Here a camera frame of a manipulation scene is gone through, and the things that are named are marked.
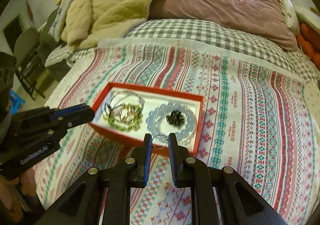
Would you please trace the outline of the left hand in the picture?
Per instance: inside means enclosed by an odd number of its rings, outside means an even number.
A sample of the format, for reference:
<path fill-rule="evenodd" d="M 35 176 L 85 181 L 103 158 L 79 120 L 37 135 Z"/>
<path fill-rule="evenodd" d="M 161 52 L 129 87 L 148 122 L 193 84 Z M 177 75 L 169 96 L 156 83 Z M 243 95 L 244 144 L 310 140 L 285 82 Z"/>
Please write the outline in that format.
<path fill-rule="evenodd" d="M 14 195 L 13 186 L 21 183 L 23 195 L 36 196 L 35 171 L 28 169 L 18 178 L 8 181 L 1 177 L 1 202 L 14 223 L 18 223 L 23 218 L 22 207 L 17 196 Z"/>

